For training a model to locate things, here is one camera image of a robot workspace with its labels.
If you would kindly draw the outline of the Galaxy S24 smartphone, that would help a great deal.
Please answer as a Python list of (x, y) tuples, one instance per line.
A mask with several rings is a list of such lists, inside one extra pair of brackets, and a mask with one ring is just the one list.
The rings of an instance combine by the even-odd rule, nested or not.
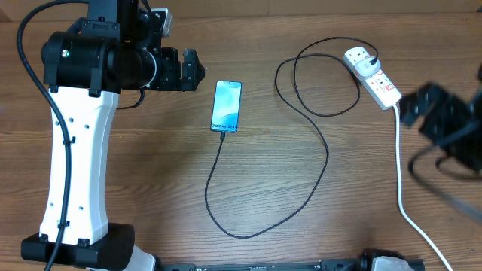
[(242, 89), (242, 83), (239, 81), (218, 81), (216, 83), (211, 131), (237, 132)]

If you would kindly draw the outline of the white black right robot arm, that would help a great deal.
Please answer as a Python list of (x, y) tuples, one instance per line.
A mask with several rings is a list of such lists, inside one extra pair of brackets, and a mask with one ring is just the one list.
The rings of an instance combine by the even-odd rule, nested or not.
[(419, 117), (419, 133), (439, 144), (449, 156), (474, 171), (481, 170), (481, 94), (470, 102), (428, 82), (399, 102), (400, 119), (411, 127)]

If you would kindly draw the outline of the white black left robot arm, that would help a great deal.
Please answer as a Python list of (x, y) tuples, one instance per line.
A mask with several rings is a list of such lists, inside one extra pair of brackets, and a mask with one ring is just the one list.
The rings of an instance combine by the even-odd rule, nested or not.
[(39, 231), (21, 243), (24, 260), (91, 270), (159, 270), (129, 224), (105, 207), (111, 125), (125, 90), (194, 91), (205, 76), (197, 52), (163, 47), (174, 19), (145, 1), (90, 1), (85, 17), (53, 33), (34, 82), (52, 112), (50, 187)]

